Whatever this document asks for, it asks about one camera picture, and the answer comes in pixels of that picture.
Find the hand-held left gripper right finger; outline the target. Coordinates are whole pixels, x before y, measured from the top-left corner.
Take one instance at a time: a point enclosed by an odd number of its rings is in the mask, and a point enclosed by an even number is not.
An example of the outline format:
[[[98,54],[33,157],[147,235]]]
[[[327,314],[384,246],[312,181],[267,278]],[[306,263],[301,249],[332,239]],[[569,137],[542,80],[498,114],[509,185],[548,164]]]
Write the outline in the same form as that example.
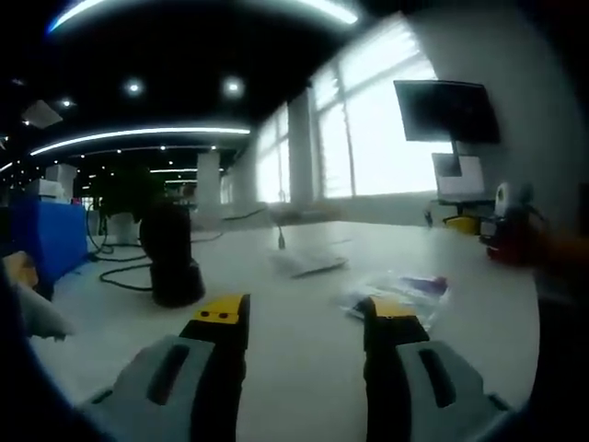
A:
[[[492,441],[510,407],[487,394],[479,372],[445,343],[430,339],[414,312],[368,297],[364,381],[369,441]]]

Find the person's right hand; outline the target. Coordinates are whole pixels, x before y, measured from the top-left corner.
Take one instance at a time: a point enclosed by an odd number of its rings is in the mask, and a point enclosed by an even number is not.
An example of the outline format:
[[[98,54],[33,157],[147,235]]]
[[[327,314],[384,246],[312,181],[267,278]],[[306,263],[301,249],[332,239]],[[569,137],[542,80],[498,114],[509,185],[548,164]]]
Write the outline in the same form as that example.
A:
[[[516,267],[539,264],[545,255],[546,239],[545,229],[535,226],[528,215],[497,220],[490,235],[479,236],[492,261]]]

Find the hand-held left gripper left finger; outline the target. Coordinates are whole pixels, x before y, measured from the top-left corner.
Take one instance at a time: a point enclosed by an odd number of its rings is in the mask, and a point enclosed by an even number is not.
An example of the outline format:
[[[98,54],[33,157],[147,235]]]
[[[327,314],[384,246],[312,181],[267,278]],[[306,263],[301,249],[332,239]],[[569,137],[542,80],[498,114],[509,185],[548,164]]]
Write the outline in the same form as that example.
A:
[[[80,411],[112,441],[233,441],[246,376],[250,296],[201,305],[141,350]]]

